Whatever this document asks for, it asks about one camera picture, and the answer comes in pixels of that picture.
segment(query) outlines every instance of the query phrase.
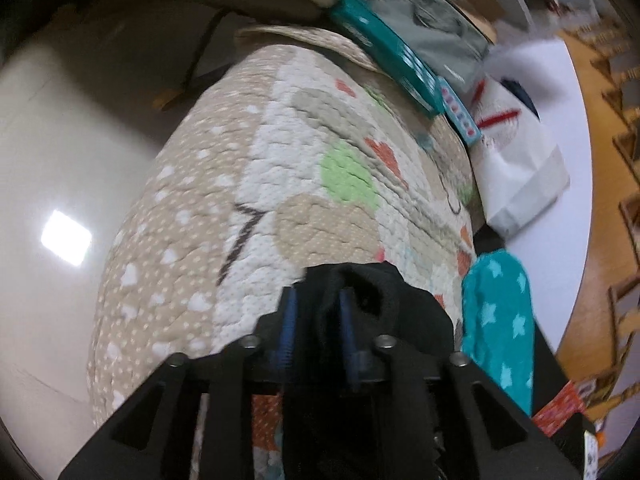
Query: beige quilted blanket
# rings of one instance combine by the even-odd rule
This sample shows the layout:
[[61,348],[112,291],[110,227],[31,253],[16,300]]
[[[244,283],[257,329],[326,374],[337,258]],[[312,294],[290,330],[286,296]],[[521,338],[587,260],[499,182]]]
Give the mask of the beige quilted blanket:
[[88,364],[98,425],[172,352],[251,332],[306,266],[388,260],[462,334],[472,174],[446,120],[337,34],[240,40],[246,57],[172,135],[113,243]]

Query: grey bag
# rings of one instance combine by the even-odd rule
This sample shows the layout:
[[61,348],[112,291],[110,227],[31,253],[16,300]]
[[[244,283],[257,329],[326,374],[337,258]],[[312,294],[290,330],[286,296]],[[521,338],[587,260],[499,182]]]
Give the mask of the grey bag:
[[447,0],[369,0],[369,5],[457,94],[474,87],[490,42]]

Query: screw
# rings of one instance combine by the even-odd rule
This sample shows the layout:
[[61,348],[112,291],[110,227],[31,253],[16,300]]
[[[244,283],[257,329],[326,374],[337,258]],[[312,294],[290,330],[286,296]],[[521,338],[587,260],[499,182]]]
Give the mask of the screw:
[[175,354],[171,354],[168,359],[166,360],[167,364],[169,366],[172,367],[178,367],[178,366],[182,366],[183,364],[185,364],[187,361],[189,360],[189,358],[185,355],[182,354],[180,352],[175,353]]
[[396,338],[392,335],[381,334],[374,339],[374,343],[378,348],[389,349],[396,346]]
[[453,352],[453,354],[449,356],[449,361],[454,366],[466,366],[469,364],[469,357],[462,352]]
[[240,346],[246,349],[258,348],[260,338],[257,335],[246,335],[240,340]]

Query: white plastic bag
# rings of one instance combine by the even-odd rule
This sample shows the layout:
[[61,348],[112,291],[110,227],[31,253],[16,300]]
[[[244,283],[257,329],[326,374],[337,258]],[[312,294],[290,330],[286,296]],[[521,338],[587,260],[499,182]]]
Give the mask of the white plastic bag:
[[482,138],[469,148],[471,165],[486,222],[507,239],[562,194],[569,174],[558,144],[500,83],[486,78],[476,99],[472,115]]

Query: red marking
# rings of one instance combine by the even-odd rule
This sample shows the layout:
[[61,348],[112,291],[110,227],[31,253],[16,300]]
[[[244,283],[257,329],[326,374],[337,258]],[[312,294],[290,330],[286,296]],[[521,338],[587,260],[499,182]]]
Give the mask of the red marking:
[[278,396],[254,395],[251,402],[252,443],[254,447],[277,451],[274,439],[282,414],[282,398]]
[[479,82],[478,86],[476,87],[476,91],[474,92],[474,98],[471,99],[472,105],[476,104],[480,100],[480,98],[482,97],[482,94],[484,93],[485,86],[486,86],[486,79],[482,79],[482,81]]
[[394,155],[394,150],[392,150],[386,142],[378,143],[373,139],[369,139],[368,137],[367,139],[364,139],[364,141],[367,143],[367,146],[369,146],[374,152],[376,152],[376,155],[382,162],[385,163],[385,166],[388,167],[391,172],[400,179],[400,182],[402,183],[404,188],[409,189],[409,185],[407,184],[406,180],[402,178],[400,168],[398,168],[398,161],[396,160],[396,156]]
[[465,251],[458,251],[458,274],[460,278],[464,278],[471,267],[471,256]]
[[335,80],[335,87],[338,90],[343,91],[345,94],[350,95],[351,97],[356,97],[356,92],[351,90],[350,86],[347,85],[347,83],[345,83],[342,79],[336,79]]
[[497,115],[492,115],[486,119],[482,119],[476,126],[480,129],[488,128],[489,126],[495,126],[496,124],[504,123],[511,119],[515,119],[520,115],[520,110],[508,110]]
[[378,249],[378,252],[375,254],[375,256],[373,256],[373,258],[379,263],[384,262],[385,261],[385,248],[384,247],[380,247]]
[[460,229],[460,238],[462,238],[466,244],[471,247],[471,237],[469,236],[469,231],[466,228],[466,225],[463,225],[462,229]]
[[578,396],[574,384],[569,381],[535,416],[533,422],[546,436],[552,436],[564,426],[574,413],[584,413],[584,402]]

